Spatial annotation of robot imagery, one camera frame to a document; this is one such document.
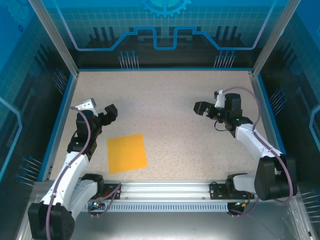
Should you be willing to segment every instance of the orange paper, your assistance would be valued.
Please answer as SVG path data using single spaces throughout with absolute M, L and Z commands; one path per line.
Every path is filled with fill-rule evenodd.
M 108 139 L 106 145 L 110 174 L 148 166 L 142 133 Z

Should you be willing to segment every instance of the speckled tabletop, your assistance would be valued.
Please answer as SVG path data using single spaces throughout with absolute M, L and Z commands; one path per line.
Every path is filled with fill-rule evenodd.
M 81 72 L 72 106 L 94 98 L 97 112 L 114 104 L 118 118 L 102 129 L 86 173 L 105 180 L 223 180 L 228 174 L 255 173 L 258 161 L 214 120 L 194 113 L 195 102 L 214 102 L 214 91 L 233 86 L 252 90 L 247 71 Z M 243 115 L 258 116 L 255 100 L 242 90 Z M 70 110 L 51 173 L 55 179 L 76 130 Z M 257 126 L 266 137 L 263 123 Z M 109 174 L 107 139 L 143 134 L 148 167 Z

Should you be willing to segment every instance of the gear logo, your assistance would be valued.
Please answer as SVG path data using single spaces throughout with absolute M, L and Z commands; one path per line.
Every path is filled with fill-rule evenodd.
M 0 8 L 6 7 L 11 16 L 21 24 L 30 15 L 28 0 L 0 0 Z
M 141 0 L 141 2 L 144 10 L 156 14 L 158 18 L 173 17 L 175 14 L 180 14 L 181 10 L 186 10 L 187 4 L 191 4 L 191 0 Z

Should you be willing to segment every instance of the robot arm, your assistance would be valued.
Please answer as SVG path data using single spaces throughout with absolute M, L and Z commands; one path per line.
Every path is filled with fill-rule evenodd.
M 257 194 L 261 200 L 278 199 L 289 196 L 288 179 L 279 164 L 279 156 L 290 174 L 293 195 L 297 194 L 296 162 L 274 148 L 261 134 L 254 129 L 253 122 L 243 116 L 241 97 L 236 93 L 224 94 L 222 90 L 214 93 L 215 104 L 200 101 L 194 105 L 194 111 L 203 116 L 225 124 L 225 129 L 239 140 L 258 160 L 255 175 L 238 173 L 229 175 L 226 187 L 230 196 L 237 191 Z
M 50 236 L 51 239 L 69 240 L 72 236 L 75 220 L 85 204 L 94 198 L 101 197 L 104 192 L 104 179 L 102 175 L 81 174 L 89 164 L 93 153 L 97 148 L 97 137 L 102 132 L 102 127 L 111 124 L 116 120 L 118 111 L 112 104 L 105 108 L 106 114 L 96 112 L 96 103 L 93 98 L 76 106 L 85 115 L 89 122 L 91 137 L 84 152 L 71 161 L 84 148 L 88 138 L 88 128 L 83 117 L 78 113 L 76 119 L 77 130 L 71 138 L 67 147 L 64 164 L 58 177 L 50 187 L 49 191 L 41 199 L 40 203 L 32 203 L 28 209 L 28 218 L 33 239 L 45 240 L 46 236 L 46 216 L 54 188 L 57 186 L 55 198 L 50 213 Z

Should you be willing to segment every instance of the blue enclosure wall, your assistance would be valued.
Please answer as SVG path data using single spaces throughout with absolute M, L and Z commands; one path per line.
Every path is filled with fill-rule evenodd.
M 132 69 L 251 68 L 287 0 L 43 2 L 79 68 Z
M 286 153 L 296 158 L 302 192 L 320 187 L 319 11 L 320 1 L 300 2 L 261 71 Z
M 11 240 L 39 173 L 23 157 L 43 161 L 70 72 L 27 0 L 0 2 L 0 36 L 0 238 Z

